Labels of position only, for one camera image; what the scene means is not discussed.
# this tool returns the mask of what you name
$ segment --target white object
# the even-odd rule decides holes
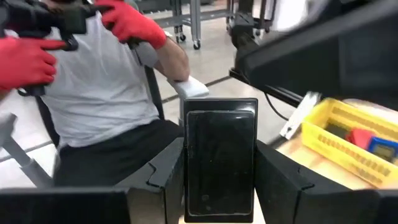
[[[205,98],[209,95],[210,91],[207,86],[199,82],[196,78],[189,77],[185,82],[175,82],[167,80],[177,94],[180,96],[180,117],[178,119],[179,125],[183,126],[184,101],[188,98]]]
[[[297,27],[307,16],[307,0],[278,0],[272,30],[287,32]]]
[[[311,113],[311,110],[319,101],[319,93],[308,92],[279,134],[288,140],[291,139],[299,130],[304,118]]]

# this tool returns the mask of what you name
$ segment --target white t-shirt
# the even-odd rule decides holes
[[[95,144],[158,119],[146,89],[143,65],[157,61],[149,44],[131,51],[104,28],[101,15],[87,20],[86,35],[75,35],[79,49],[54,51],[55,81],[42,97],[48,106],[60,145]],[[49,39],[59,39],[53,30]]]

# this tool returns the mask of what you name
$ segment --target black device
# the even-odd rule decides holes
[[[260,90],[316,91],[397,108],[398,2],[325,0],[309,16],[279,38],[239,47],[233,71]]]
[[[52,28],[59,30],[60,36],[66,43],[63,49],[44,50],[77,50],[78,42],[73,34],[85,34],[86,19],[97,11],[107,10],[106,7],[82,5],[50,9],[46,4],[37,0],[2,0],[0,1],[0,38],[6,36],[4,30],[15,31],[19,37],[43,39],[48,36]],[[24,87],[23,96],[41,96],[45,94],[44,85]]]
[[[253,219],[257,99],[187,100],[185,221]]]

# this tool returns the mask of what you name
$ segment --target black screen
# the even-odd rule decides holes
[[[188,212],[251,213],[254,113],[192,111],[187,116]]]

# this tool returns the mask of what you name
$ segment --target red object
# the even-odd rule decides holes
[[[0,89],[52,82],[57,60],[43,49],[63,46],[59,40],[0,39]]]
[[[167,38],[163,29],[124,1],[97,0],[95,4],[113,7],[103,13],[102,23],[105,27],[114,24],[112,33],[120,42],[125,43],[135,37],[150,43],[155,49],[165,45]]]
[[[354,128],[349,132],[346,140],[362,149],[368,150],[370,140],[373,136],[374,133],[372,131]]]

